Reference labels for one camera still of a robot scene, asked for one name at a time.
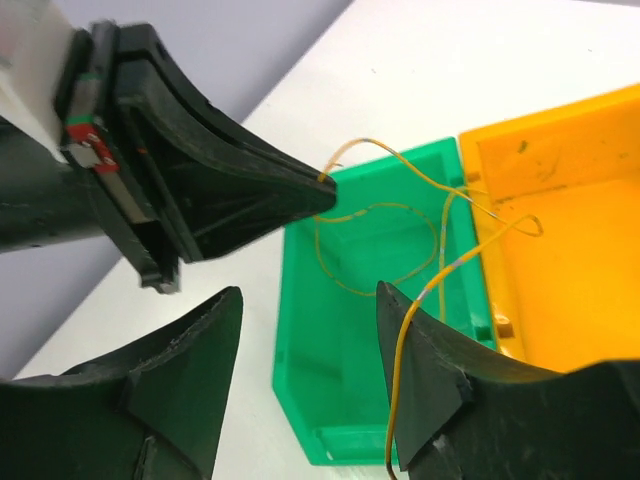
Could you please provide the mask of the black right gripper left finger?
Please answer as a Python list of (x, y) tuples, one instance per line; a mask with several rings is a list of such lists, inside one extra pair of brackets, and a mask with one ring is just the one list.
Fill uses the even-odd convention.
[(59, 375), (1, 385), (5, 479), (208, 479), (242, 325), (228, 287)]

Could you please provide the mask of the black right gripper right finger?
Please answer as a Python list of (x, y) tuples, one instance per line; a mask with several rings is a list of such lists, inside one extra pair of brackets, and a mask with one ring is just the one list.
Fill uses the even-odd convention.
[(639, 365), (566, 374), (522, 363), (418, 312), (394, 429), (413, 479), (635, 479)]

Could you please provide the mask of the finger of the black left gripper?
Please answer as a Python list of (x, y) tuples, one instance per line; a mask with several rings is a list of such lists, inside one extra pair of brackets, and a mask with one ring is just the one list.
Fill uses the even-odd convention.
[(120, 28), (114, 69), (124, 162), (184, 261), (220, 258), (335, 206), (331, 177), (213, 106), (151, 25)]

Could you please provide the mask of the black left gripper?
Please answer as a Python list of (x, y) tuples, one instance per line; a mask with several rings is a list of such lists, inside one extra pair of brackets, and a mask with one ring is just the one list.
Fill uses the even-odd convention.
[(172, 79), (177, 66), (153, 26), (98, 22), (90, 31), (65, 33), (62, 58), (38, 74), (54, 117), (64, 121), (89, 67), (102, 74), (87, 80), (99, 122), (80, 142), (68, 133), (54, 138), (62, 161), (18, 128), (1, 110), (1, 250), (66, 243), (106, 234), (140, 276), (160, 294), (179, 289), (178, 231), (169, 223), (173, 205), (165, 180), (180, 152), (136, 115), (127, 121), (115, 106), (116, 78), (139, 86), (145, 76)]

